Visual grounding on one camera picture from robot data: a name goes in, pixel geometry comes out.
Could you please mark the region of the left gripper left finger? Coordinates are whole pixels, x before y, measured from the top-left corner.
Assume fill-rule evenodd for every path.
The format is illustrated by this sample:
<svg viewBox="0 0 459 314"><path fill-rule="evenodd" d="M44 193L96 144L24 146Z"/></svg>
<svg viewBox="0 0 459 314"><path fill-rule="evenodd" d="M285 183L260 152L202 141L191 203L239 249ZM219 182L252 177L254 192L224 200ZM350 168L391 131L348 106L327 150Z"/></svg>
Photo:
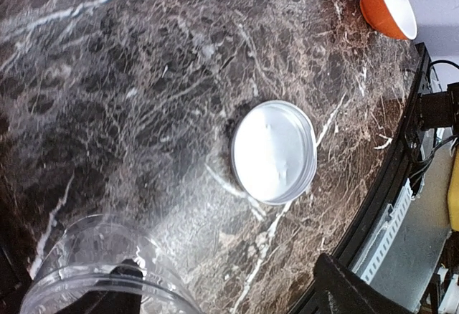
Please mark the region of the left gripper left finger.
<svg viewBox="0 0 459 314"><path fill-rule="evenodd" d="M142 278L139 266L130 259L123 260L111 275ZM74 303L61 309L61 313L140 313L142 296L128 292L89 291Z"/></svg>

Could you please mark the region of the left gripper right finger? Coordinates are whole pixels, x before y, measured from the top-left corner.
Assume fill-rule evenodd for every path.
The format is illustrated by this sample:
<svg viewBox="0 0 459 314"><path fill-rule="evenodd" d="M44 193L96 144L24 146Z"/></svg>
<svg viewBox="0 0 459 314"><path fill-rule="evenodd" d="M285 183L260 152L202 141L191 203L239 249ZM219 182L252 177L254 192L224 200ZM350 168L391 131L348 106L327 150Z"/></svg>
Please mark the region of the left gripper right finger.
<svg viewBox="0 0 459 314"><path fill-rule="evenodd" d="M408 313L406 308L378 293L335 257L322 253L313 276L321 313Z"/></svg>

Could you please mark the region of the clear plastic jar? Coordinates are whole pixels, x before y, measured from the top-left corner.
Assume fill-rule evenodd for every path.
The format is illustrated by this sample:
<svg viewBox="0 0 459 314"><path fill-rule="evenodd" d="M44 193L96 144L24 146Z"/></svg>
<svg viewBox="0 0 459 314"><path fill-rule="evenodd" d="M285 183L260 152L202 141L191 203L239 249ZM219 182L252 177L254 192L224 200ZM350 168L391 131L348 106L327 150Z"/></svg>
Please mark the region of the clear plastic jar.
<svg viewBox="0 0 459 314"><path fill-rule="evenodd" d="M142 278L111 275L133 260ZM95 214L70 225L37 270L21 313L61 313L89 291L142 296L140 313L200 313L172 261L148 232L128 220Z"/></svg>

